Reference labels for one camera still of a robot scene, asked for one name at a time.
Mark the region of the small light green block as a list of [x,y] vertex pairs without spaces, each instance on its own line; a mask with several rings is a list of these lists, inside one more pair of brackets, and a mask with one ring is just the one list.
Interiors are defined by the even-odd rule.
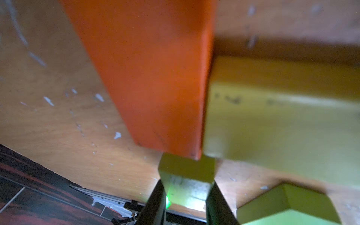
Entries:
[[203,155],[196,161],[164,153],[158,165],[158,172],[171,204],[205,211],[206,199],[215,180],[214,158]]

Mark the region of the orange block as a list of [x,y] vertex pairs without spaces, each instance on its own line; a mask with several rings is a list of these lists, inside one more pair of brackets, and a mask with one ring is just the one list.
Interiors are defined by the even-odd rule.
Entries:
[[134,142],[198,160],[215,1],[62,1]]

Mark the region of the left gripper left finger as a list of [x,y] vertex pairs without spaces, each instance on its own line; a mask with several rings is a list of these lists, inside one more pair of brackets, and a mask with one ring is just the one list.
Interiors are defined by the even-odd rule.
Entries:
[[136,225],[164,225],[166,222],[167,194],[159,180],[143,208]]

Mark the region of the long light green block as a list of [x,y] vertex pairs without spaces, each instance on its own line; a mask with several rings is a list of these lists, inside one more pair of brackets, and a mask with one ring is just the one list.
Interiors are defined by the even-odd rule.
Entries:
[[283,183],[237,209],[242,225],[341,225],[331,199],[323,193]]

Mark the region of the yellow block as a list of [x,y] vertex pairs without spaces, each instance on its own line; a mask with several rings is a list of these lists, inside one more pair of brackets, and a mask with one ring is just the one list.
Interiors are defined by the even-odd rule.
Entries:
[[217,57],[203,152],[359,187],[359,68]]

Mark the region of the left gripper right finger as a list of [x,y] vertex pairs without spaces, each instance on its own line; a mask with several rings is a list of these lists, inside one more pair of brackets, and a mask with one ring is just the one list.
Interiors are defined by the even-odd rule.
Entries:
[[206,199],[207,225],[239,225],[216,182]]

